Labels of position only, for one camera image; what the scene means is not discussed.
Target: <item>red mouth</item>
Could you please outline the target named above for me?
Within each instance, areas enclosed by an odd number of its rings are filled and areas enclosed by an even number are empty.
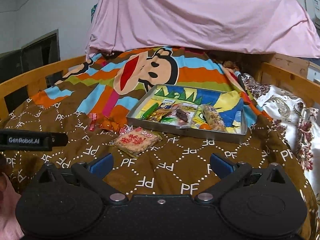
[[[128,80],[131,78],[134,70],[136,69],[138,63],[139,56],[129,60],[123,69],[123,73],[120,78],[120,90],[122,91],[127,84]]]

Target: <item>wooden bed rail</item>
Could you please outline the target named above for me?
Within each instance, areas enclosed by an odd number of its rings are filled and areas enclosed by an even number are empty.
[[[291,91],[294,95],[302,98],[307,107],[312,107],[314,102],[320,104],[320,85],[298,75],[289,70],[284,70],[277,66],[263,62],[259,69],[256,80],[260,83],[263,82],[262,75],[266,73],[273,79],[271,85],[275,85],[280,88],[287,88],[287,85],[291,87]]]
[[[9,79],[0,84],[0,120],[8,116],[8,109],[4,101],[4,97],[15,92],[16,90],[27,86],[29,97],[35,95],[40,90],[47,88],[45,78],[54,73],[63,72],[63,75],[68,73],[68,69],[80,65],[85,62],[85,56],[75,57],[58,61],[40,68],[36,68],[25,72],[19,76]]]

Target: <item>snack bag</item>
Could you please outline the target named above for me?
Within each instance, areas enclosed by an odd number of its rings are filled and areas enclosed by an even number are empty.
[[[133,126],[132,126],[132,125],[129,126],[129,125],[125,124],[125,125],[120,129],[119,134],[120,134],[120,135],[126,134],[126,133],[128,133],[128,132],[130,132],[130,131],[132,131],[132,130],[133,130]]]
[[[160,135],[138,127],[120,135],[118,138],[112,140],[109,145],[116,146],[119,150],[127,153],[132,158],[138,158],[139,153],[147,150],[161,140],[162,138]]]
[[[97,127],[99,127],[103,118],[105,118],[105,116],[103,114],[90,113],[89,114],[90,123],[88,125],[88,130],[94,131]]]
[[[197,105],[189,103],[179,103],[174,105],[172,112],[164,117],[160,122],[175,125],[177,128],[191,127],[192,119],[196,113]]]
[[[200,108],[200,106],[198,106],[196,114],[193,117],[192,121],[193,122],[192,122],[191,128],[194,128],[194,129],[201,129],[200,127],[202,127],[204,124],[208,125],[204,118],[204,115],[202,113],[202,109]]]
[[[162,101],[160,106],[148,116],[149,121],[160,122],[161,119],[172,112],[172,105],[175,101],[173,99],[165,99]]]
[[[119,124],[117,124],[116,122],[114,122],[112,117],[109,118],[104,118],[100,124],[100,128],[103,130],[107,130],[109,132],[114,132],[114,133],[119,133],[120,129],[122,128],[120,127]]]
[[[159,104],[158,103],[154,103],[147,111],[145,111],[143,113],[143,115],[141,115],[141,118],[142,120],[146,120],[149,118],[149,116],[158,109],[159,107]]]
[[[211,127],[211,130],[221,131],[221,132],[227,131],[221,116],[213,106],[200,105],[200,108],[203,112],[203,115],[208,125]]]

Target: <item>metal tray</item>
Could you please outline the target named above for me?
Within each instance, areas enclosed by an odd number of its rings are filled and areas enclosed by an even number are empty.
[[[186,128],[186,129],[177,129],[174,125],[158,123],[148,120],[141,120],[135,118],[144,105],[152,98],[155,94],[158,86],[164,85],[155,85],[151,90],[149,90],[140,100],[139,102],[131,109],[131,111],[127,114],[127,121],[129,125],[133,125],[134,127],[142,127],[148,130],[189,136],[194,138],[208,139],[208,140],[216,140],[223,141],[229,143],[237,143],[240,144],[244,141],[244,137],[247,134],[247,125],[244,117],[244,111],[242,110],[241,114],[241,133],[229,133],[229,132],[220,132],[220,131],[212,131],[212,130],[202,130],[202,129],[194,129],[194,128]],[[194,87],[185,87],[185,86],[174,86],[174,85],[165,85],[167,87],[183,87],[183,88],[191,88],[191,89],[199,89],[199,90],[207,90],[207,91],[216,91],[222,94],[226,92],[217,91],[217,90],[209,90],[202,88],[194,88]]]

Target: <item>black device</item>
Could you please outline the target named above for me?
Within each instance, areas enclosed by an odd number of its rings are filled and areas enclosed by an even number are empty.
[[[65,133],[0,129],[0,151],[52,151],[52,147],[66,146],[67,143]]]
[[[129,200],[102,181],[112,170],[111,154],[69,169],[45,163],[16,207],[23,240],[302,239],[307,208],[279,164],[253,169],[217,154],[210,164],[221,181],[194,199],[133,195]]]

